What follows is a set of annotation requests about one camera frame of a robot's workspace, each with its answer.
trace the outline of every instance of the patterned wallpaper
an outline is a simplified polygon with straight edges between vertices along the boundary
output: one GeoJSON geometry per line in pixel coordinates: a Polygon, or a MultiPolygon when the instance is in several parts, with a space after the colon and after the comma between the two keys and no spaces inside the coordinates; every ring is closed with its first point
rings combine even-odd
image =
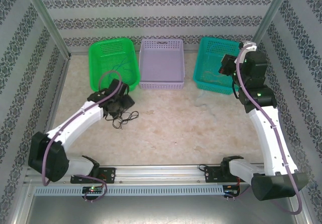
{"type": "Polygon", "coordinates": [[[313,223],[322,223],[321,3],[284,0],[260,44],[290,152],[309,177],[303,193],[313,223]]]}
{"type": "Polygon", "coordinates": [[[65,59],[30,0],[0,0],[0,223],[14,210],[31,136],[49,120],[65,59]]]}
{"type": "Polygon", "coordinates": [[[72,53],[98,41],[181,38],[198,49],[203,36],[252,38],[272,0],[43,0],[72,53]]]}

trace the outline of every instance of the decorative wall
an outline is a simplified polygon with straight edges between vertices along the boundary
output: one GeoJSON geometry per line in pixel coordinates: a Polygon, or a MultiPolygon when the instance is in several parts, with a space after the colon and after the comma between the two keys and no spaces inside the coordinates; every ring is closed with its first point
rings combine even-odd
{"type": "Polygon", "coordinates": [[[181,38],[185,49],[214,36],[251,39],[272,0],[43,0],[72,53],[96,41],[181,38]]]}
{"type": "Polygon", "coordinates": [[[313,223],[322,223],[322,0],[284,0],[260,44],[313,223]]]}
{"type": "Polygon", "coordinates": [[[45,130],[65,59],[30,0],[0,0],[0,39],[0,223],[6,223],[31,136],[45,130]]]}

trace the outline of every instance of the plastic basket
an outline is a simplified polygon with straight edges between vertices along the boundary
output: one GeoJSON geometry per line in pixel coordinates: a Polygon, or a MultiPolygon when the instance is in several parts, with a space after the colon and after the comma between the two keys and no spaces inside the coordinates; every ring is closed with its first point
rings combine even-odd
{"type": "Polygon", "coordinates": [[[139,67],[142,89],[182,89],[185,78],[181,39],[142,39],[139,67]]]}
{"type": "MultiPolygon", "coordinates": [[[[122,82],[133,91],[140,82],[140,72],[134,51],[133,42],[127,38],[99,41],[89,49],[90,83],[93,91],[98,91],[101,76],[116,70],[122,76],[122,82]]],[[[108,88],[113,79],[118,79],[115,73],[105,76],[101,89],[108,88]]]]}
{"type": "Polygon", "coordinates": [[[218,71],[225,54],[238,56],[238,47],[239,43],[235,41],[210,37],[202,38],[193,76],[197,87],[230,95],[232,93],[232,79],[220,74],[218,71]]]}

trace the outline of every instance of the green plastic basket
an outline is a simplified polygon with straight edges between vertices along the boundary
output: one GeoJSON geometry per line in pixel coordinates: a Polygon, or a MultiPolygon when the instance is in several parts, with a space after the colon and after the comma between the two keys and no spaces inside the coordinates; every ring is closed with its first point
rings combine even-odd
{"type": "Polygon", "coordinates": [[[230,95],[232,79],[220,74],[221,60],[225,54],[238,56],[239,43],[235,41],[204,37],[200,41],[193,80],[203,90],[230,95]]]}
{"type": "MultiPolygon", "coordinates": [[[[140,82],[140,71],[134,51],[133,42],[127,38],[109,39],[91,45],[89,49],[90,83],[93,91],[99,90],[101,76],[116,70],[122,76],[122,82],[133,91],[140,82]]],[[[108,88],[113,79],[118,79],[116,73],[105,76],[101,89],[108,88]]]]}

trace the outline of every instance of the marble floor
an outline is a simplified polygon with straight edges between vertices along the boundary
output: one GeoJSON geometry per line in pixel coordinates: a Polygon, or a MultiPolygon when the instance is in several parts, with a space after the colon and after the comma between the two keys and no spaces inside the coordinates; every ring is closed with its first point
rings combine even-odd
{"type": "MultiPolygon", "coordinates": [[[[101,165],[219,164],[241,155],[251,163],[263,156],[254,126],[233,95],[200,90],[193,81],[197,53],[185,53],[182,90],[142,90],[129,93],[130,111],[139,118],[123,129],[104,119],[92,125],[68,150],[87,155],[101,165]]],[[[87,56],[72,56],[54,127],[75,113],[93,92],[87,56]]]]}

